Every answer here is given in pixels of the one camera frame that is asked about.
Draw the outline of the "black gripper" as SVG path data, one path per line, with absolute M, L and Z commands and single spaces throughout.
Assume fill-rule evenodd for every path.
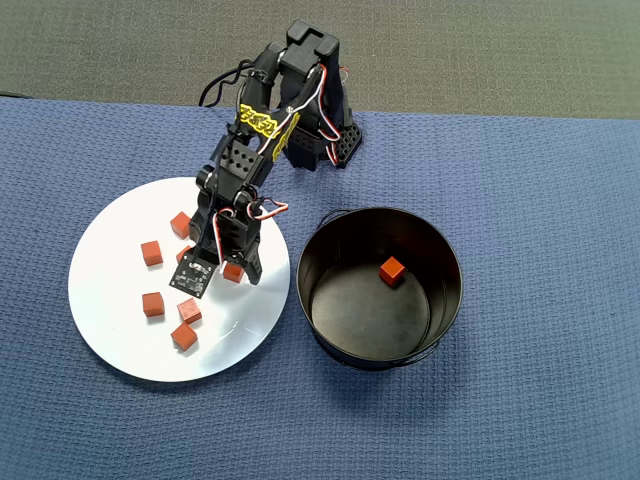
M 257 248 L 250 247 L 259 241 L 260 225 L 258 221 L 250 220 L 245 214 L 229 212 L 219 213 L 217 216 L 218 233 L 223 250 L 223 259 L 231 256 L 243 256 L 243 267 L 252 285 L 258 285 L 262 277 L 262 265 Z M 197 257 L 212 264 L 219 264 L 219 255 L 215 240 L 213 214 L 198 210 L 189 222 L 189 238 L 198 246 Z M 217 273 L 222 275 L 226 261 L 217 267 Z

